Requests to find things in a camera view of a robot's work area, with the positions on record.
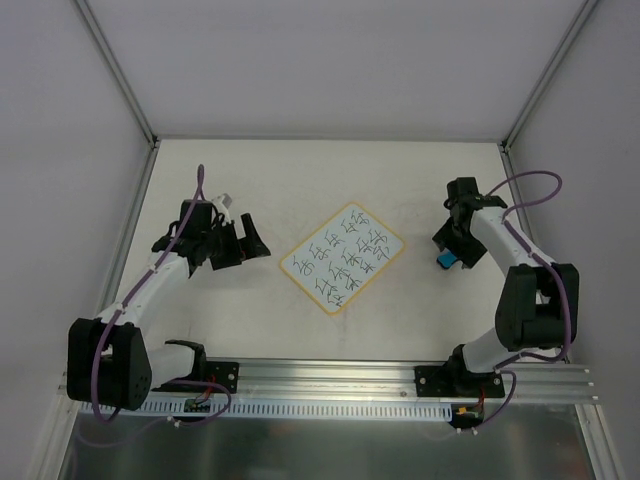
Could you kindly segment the yellow framed small whiteboard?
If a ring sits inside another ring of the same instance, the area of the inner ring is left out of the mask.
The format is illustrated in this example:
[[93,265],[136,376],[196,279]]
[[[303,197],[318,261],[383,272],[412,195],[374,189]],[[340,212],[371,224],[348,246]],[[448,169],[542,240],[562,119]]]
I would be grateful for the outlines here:
[[280,268],[326,314],[336,315],[404,250],[398,234],[350,202],[285,255]]

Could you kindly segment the blue black whiteboard eraser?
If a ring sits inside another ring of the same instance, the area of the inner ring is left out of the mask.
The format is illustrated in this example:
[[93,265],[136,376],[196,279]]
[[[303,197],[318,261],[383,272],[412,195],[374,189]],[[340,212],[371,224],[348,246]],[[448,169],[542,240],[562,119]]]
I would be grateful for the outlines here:
[[442,252],[436,259],[436,263],[443,269],[449,270],[459,261],[458,257],[450,251]]

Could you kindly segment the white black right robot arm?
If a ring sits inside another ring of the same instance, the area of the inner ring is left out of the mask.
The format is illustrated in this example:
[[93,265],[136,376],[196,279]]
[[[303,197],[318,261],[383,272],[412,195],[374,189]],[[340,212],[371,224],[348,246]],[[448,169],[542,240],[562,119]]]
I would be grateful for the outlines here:
[[444,206],[449,217],[432,238],[438,265],[471,269],[490,255],[504,285],[493,327],[457,346],[425,382],[438,393],[469,396],[520,359],[564,360],[577,334],[577,268],[546,255],[510,222],[512,207],[494,192],[481,193],[473,177],[450,181]]

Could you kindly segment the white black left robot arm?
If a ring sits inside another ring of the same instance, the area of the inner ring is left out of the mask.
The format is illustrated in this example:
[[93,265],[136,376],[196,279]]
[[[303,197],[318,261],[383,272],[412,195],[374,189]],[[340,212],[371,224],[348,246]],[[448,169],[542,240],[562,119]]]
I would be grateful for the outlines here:
[[152,391],[212,392],[233,388],[237,364],[217,366],[205,347],[169,339],[150,350],[145,337],[162,302],[205,265],[213,270],[270,256],[253,218],[230,219],[226,200],[185,200],[178,220],[154,242],[130,290],[95,318],[68,332],[66,393],[95,409],[135,411]]

